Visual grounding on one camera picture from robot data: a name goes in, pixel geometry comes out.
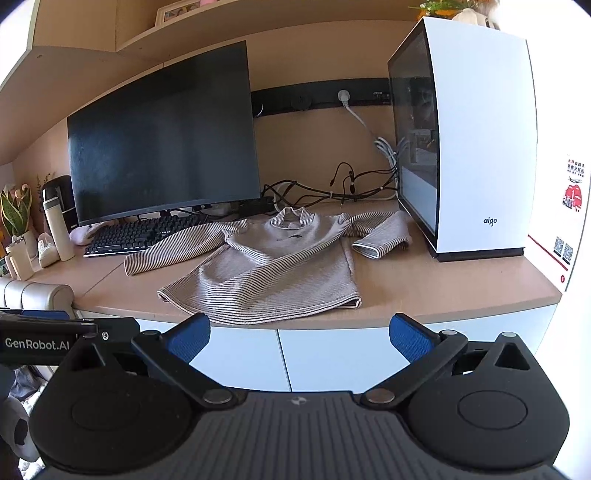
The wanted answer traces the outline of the striped beige sweater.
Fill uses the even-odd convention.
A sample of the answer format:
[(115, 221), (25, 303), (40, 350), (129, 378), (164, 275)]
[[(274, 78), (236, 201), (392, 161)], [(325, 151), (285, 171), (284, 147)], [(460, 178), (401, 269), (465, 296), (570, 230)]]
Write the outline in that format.
[(124, 261), (127, 275), (201, 257), (161, 299), (225, 325), (293, 320), (356, 309), (353, 256), (379, 260), (412, 237), (402, 211), (321, 215), (283, 208), (267, 219), (216, 222), (183, 229)]

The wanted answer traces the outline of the small white figurine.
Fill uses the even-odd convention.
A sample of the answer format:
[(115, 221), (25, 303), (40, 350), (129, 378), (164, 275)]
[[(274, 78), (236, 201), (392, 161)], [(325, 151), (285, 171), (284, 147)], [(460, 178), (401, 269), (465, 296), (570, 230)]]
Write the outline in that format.
[(46, 232), (37, 239), (38, 263), (44, 269), (60, 260), (60, 256), (53, 238)]

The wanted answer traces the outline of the white thermos bottle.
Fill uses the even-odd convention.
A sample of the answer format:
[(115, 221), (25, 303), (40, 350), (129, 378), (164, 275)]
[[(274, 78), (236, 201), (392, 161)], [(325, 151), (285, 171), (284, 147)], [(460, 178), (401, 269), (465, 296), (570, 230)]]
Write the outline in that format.
[(54, 187), (47, 187), (43, 190), (43, 198), (45, 217), (58, 255), (61, 261), (68, 261), (75, 256), (75, 251), (64, 221), (58, 192)]

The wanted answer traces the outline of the black keyboard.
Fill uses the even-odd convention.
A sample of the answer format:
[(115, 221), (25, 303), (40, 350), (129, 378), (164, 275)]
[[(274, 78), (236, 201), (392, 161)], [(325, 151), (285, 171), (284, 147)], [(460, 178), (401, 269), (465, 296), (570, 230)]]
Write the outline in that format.
[(128, 255), (143, 251), (174, 233), (205, 224), (209, 220), (209, 215), (190, 213), (106, 226), (94, 235), (85, 248), (84, 256)]

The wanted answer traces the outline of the potted green plant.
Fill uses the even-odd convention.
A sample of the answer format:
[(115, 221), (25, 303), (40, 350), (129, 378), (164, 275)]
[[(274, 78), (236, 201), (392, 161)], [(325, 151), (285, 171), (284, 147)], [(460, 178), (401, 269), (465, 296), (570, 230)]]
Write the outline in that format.
[(1, 191), (1, 218), (9, 242), (23, 240), (30, 259), (37, 257), (37, 240), (31, 220), (32, 190), (28, 184)]

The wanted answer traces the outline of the black speaker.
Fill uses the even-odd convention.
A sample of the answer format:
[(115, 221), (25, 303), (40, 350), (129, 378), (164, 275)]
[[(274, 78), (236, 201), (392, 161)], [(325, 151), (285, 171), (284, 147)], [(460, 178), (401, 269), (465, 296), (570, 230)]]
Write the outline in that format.
[(42, 202), (56, 197), (66, 228), (69, 232), (78, 227), (71, 177), (62, 175), (47, 181), (41, 188)]

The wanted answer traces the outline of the black curved monitor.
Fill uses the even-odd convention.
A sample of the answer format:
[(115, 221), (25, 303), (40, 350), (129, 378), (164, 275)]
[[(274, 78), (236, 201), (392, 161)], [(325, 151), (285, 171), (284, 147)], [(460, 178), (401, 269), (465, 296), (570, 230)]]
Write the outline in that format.
[(67, 119), (80, 224), (259, 197), (245, 42), (128, 83)]

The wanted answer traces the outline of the white computer case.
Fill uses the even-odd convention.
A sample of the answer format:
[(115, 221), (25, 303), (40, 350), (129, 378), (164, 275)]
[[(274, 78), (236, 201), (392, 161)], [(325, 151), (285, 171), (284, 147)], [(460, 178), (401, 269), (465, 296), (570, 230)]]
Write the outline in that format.
[(439, 261), (521, 256), (537, 145), (525, 40), (421, 19), (388, 62), (399, 203)]

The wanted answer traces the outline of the orange flowers decoration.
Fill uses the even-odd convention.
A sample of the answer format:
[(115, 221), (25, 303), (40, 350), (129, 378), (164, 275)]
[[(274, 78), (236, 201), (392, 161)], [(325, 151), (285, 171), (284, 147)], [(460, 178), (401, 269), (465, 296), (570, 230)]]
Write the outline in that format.
[(410, 9), (417, 11), (418, 20), (424, 17), (441, 18), (499, 30), (495, 19), (498, 5), (498, 1), (441, 0), (423, 1), (418, 6), (410, 6)]

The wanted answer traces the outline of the black wall power strip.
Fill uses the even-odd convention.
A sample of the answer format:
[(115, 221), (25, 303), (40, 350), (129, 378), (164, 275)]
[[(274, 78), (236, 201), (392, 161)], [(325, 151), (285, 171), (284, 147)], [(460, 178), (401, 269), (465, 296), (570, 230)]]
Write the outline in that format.
[(387, 78), (360, 78), (298, 83), (252, 91), (254, 118), (342, 107), (341, 90), (349, 92), (349, 106), (391, 103)]

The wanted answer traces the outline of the wooden wall shelf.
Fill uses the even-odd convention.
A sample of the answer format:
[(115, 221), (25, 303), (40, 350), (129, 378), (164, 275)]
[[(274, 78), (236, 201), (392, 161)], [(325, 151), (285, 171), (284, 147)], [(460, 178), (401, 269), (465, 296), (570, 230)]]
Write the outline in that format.
[(337, 21), (414, 24), (411, 1), (215, 1), (156, 23), (162, 1), (28, 1), (1, 77), (1, 161), (71, 112), (156, 65), (263, 31)]

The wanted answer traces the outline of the picture frame on shelf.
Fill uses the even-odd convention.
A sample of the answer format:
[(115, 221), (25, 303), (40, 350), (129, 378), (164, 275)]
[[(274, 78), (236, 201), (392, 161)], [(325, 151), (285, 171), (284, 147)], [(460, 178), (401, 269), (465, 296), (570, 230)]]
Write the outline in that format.
[(215, 2), (216, 0), (177, 1), (173, 4), (163, 6), (156, 12), (155, 25), (160, 26)]

